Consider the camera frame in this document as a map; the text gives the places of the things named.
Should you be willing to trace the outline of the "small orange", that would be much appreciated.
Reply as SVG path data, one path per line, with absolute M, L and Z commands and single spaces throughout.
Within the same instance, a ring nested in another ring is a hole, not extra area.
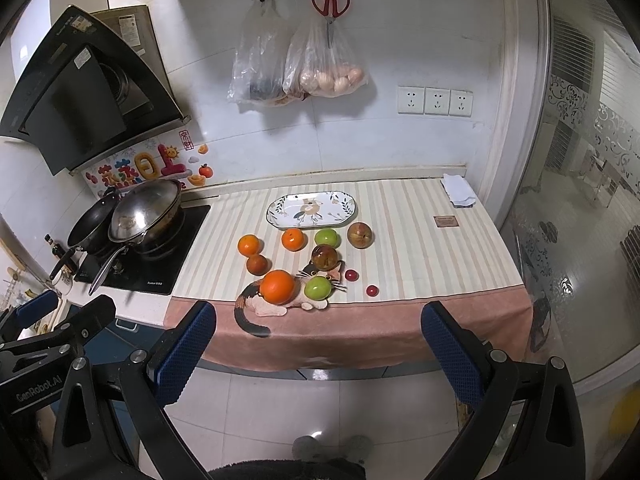
M 306 235 L 301 229 L 286 229 L 281 235 L 281 244 L 289 252 L 298 252 L 306 245 Z
M 254 234 L 245 234 L 240 237 L 236 244 L 238 252 L 245 258 L 256 256 L 262 250 L 262 242 Z

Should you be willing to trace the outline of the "brown passion fruit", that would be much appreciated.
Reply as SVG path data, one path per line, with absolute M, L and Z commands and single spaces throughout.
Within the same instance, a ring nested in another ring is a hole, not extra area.
M 246 260 L 246 270 L 254 276 L 263 276 L 270 269 L 270 261 L 261 254 L 251 255 Z

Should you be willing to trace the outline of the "large orange front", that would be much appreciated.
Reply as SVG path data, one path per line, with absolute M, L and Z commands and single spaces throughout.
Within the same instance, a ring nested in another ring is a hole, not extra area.
M 295 278 L 286 271 L 268 272 L 259 284 L 259 293 L 270 304 L 286 304 L 293 297 L 296 289 Z

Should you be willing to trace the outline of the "green apple front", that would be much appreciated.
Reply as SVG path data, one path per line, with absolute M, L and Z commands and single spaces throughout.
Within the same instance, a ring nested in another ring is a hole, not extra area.
M 314 301 L 322 301 L 329 298 L 333 292 L 333 285 L 324 276 L 314 276 L 305 285 L 305 296 Z

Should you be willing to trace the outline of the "green apple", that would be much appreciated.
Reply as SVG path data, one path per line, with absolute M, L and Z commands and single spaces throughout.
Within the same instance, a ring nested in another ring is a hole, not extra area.
M 329 298 L 333 292 L 333 285 L 324 276 L 314 276 L 305 285 L 305 296 L 314 301 L 322 301 Z
M 341 237 L 334 229 L 322 229 L 314 234 L 314 242 L 317 245 L 328 245 L 337 248 L 341 244 Z

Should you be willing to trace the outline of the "dark red shiny apple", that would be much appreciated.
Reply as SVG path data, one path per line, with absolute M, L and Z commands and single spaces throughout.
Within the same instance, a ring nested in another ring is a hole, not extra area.
M 331 245 L 320 244 L 311 252 L 311 263 L 319 271 L 331 271 L 340 263 L 340 256 Z

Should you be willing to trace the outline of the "green apple back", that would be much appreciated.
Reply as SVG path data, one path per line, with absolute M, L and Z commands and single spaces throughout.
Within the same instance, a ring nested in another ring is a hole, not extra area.
M 341 237 L 334 229 L 322 229 L 314 234 L 314 242 L 317 245 L 328 245 L 337 248 L 341 244 Z

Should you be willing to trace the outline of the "red-yellow apple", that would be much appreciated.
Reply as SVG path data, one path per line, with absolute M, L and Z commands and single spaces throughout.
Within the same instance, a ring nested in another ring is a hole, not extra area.
M 372 245 L 374 234 L 367 223 L 354 222 L 347 230 L 347 239 L 355 248 L 366 249 Z

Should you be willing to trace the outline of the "blue cabinet drawer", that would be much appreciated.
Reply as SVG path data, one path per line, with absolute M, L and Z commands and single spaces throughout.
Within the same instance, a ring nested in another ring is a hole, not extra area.
M 78 306 L 71 306 L 69 316 L 75 313 L 79 308 Z M 131 323 L 130 326 L 120 326 L 122 322 L 120 318 L 116 316 L 111 324 L 102 330 L 98 336 L 95 336 L 92 341 L 88 342 L 84 348 L 80 350 L 78 354 L 70 349 L 70 353 L 76 356 L 76 360 L 85 360 L 85 368 L 94 367 L 102 364 L 113 364 L 127 361 L 130 356 L 141 350 L 145 356 L 142 356 L 142 360 L 149 358 L 152 354 L 152 348 L 165 333 L 158 327 L 146 326 L 139 323 Z

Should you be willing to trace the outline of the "black induction cooktop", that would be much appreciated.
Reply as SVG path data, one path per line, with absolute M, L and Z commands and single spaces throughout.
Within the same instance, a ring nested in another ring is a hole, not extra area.
M 103 286 L 169 295 L 209 209 L 208 205 L 181 209 L 160 238 L 121 252 Z

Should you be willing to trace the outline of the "black frying pan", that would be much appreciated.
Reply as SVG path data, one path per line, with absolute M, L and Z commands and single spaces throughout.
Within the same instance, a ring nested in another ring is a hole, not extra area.
M 72 261 L 76 252 L 90 254 L 90 252 L 101 249 L 107 243 L 107 232 L 111 225 L 111 218 L 121 198 L 122 194 L 119 189 L 110 186 L 104 195 L 79 218 L 67 237 L 66 253 L 54 266 L 49 275 L 50 280 L 54 280 L 63 266 Z

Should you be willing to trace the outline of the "steel wok with lid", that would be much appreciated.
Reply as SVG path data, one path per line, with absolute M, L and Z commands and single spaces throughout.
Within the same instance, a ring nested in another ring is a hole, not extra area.
M 120 254 L 149 244 L 162 235 L 180 209 L 181 194 L 182 187 L 177 180 L 158 179 L 138 185 L 120 200 L 107 232 L 116 248 L 93 279 L 88 291 L 90 296 L 103 285 Z

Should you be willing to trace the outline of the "frosted glass sliding door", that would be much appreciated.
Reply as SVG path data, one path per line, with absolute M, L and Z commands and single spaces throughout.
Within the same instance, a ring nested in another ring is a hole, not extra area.
M 539 0 L 546 88 L 502 235 L 528 351 L 589 391 L 639 366 L 639 50 L 606 0 Z

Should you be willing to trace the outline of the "black range hood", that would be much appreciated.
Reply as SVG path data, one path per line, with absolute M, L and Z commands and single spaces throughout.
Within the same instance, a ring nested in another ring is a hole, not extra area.
M 69 6 L 17 81 L 1 135 L 38 148 L 51 174 L 184 122 L 141 56 L 96 16 Z

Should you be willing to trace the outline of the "striped cat-print table mat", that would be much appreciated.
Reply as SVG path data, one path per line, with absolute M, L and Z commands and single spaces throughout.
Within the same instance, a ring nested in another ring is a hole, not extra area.
M 267 207 L 280 188 L 215 197 L 175 284 L 164 315 L 175 326 L 194 301 L 211 302 L 217 333 L 206 350 L 215 363 L 260 372 L 296 368 L 370 368 L 431 359 L 420 332 L 424 304 L 440 301 L 457 322 L 511 358 L 526 353 L 533 306 L 495 223 L 482 205 L 460 209 L 436 179 L 343 183 L 367 223 L 373 244 L 342 243 L 346 268 L 359 273 L 334 292 L 324 310 L 294 308 L 263 318 L 266 338 L 236 324 L 235 300 L 250 284 L 236 244 L 256 235 L 264 255 L 288 273 L 303 269 L 308 249 L 289 252 L 267 222 Z M 457 228 L 439 229 L 435 216 L 456 216 Z M 369 285 L 378 296 L 369 297 Z

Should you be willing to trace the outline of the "floral oval ceramic plate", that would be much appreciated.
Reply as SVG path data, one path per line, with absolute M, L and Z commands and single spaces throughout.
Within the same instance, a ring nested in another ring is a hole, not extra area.
M 333 228 L 356 216 L 356 200 L 343 191 L 286 194 L 266 210 L 266 220 L 279 230 Z

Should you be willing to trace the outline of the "brown mat label patch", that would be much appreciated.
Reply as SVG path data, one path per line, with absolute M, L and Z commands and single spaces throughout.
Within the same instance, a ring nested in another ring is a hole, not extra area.
M 435 216 L 434 221 L 439 229 L 457 228 L 459 226 L 456 216 Z

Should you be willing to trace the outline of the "folded white cloth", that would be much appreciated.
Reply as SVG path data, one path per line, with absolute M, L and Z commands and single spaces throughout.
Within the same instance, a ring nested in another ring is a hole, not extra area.
M 449 197 L 450 203 L 456 208 L 472 207 L 477 201 L 471 185 L 460 174 L 444 174 L 442 187 Z

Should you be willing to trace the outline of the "clear plastic bag left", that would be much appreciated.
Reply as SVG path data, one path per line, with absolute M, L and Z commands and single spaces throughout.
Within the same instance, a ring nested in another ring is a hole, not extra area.
M 242 21 L 235 50 L 228 100 L 276 107 L 292 101 L 284 73 L 293 29 L 273 0 L 255 0 Z

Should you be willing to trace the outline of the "plastic bag of eggs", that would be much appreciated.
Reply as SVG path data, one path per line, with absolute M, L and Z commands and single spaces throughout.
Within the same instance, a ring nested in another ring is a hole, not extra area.
M 369 75 L 336 21 L 310 14 L 292 36 L 282 87 L 287 96 L 334 99 L 369 82 Z

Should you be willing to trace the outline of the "colourful wall stickers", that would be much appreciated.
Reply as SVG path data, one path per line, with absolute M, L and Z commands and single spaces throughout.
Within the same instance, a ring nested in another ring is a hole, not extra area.
M 79 173 L 96 197 L 148 181 L 176 180 L 183 190 L 214 183 L 214 150 L 198 129 L 181 127 L 107 155 Z

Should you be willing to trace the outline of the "white triple wall socket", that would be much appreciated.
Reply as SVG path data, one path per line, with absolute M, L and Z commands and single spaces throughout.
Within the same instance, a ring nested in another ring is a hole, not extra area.
M 399 86 L 396 98 L 399 114 L 470 117 L 474 104 L 468 90 Z

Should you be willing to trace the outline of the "red handled scissors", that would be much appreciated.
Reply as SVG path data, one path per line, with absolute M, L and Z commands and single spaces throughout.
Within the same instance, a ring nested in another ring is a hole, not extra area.
M 329 23 L 344 15 L 350 7 L 352 0 L 310 0 L 314 10 L 323 16 Z

